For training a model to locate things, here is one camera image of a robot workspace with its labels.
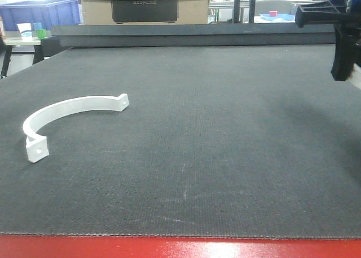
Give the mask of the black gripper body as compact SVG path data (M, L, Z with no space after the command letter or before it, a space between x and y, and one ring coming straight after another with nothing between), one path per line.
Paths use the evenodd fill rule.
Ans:
M331 74L336 81L346 81L360 66L360 0L330 0L299 5L295 22L298 27L332 24L336 48Z

